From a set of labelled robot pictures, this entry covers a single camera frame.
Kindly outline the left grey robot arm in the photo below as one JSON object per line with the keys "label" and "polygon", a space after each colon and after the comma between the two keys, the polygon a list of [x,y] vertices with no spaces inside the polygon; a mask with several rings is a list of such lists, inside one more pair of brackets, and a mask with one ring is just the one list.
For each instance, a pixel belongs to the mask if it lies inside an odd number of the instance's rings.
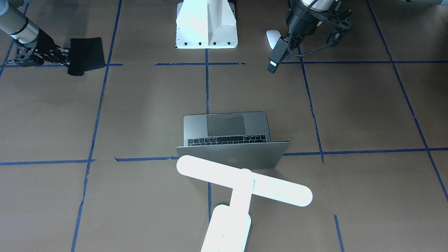
{"label": "left grey robot arm", "polygon": [[320,24],[333,28],[325,46],[334,47],[353,29],[349,19],[352,10],[340,11],[343,0],[295,0],[285,18],[285,36],[290,49],[297,48],[306,36],[315,33]]}

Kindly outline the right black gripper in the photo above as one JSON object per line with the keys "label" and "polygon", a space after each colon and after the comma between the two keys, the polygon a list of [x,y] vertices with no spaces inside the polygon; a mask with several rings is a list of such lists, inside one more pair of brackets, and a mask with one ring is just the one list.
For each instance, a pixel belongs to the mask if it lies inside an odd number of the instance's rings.
{"label": "right black gripper", "polygon": [[14,63],[20,67],[37,67],[43,65],[44,62],[58,64],[54,59],[50,59],[47,56],[41,56],[35,51],[35,48],[29,48],[21,44],[16,45]]}

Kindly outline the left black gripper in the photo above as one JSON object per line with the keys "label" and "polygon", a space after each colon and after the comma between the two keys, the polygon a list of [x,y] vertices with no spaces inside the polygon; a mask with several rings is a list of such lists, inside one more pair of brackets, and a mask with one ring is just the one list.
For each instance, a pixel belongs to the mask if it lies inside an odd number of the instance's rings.
{"label": "left black gripper", "polygon": [[352,30],[350,9],[340,12],[343,2],[293,2],[285,18],[288,33],[285,36],[290,48],[297,48],[306,36],[315,33],[320,24],[333,28],[326,44],[336,46]]}

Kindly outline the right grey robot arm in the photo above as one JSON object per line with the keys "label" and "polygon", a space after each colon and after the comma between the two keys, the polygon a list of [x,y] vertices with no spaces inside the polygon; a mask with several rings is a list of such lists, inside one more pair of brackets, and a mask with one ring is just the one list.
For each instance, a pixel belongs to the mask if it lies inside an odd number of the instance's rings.
{"label": "right grey robot arm", "polygon": [[4,62],[1,66],[15,63],[21,67],[37,67],[45,61],[61,64],[62,61],[54,56],[54,53],[59,52],[54,40],[18,10],[18,7],[23,7],[28,2],[28,0],[1,1],[1,30],[10,35],[17,45],[15,58]]}

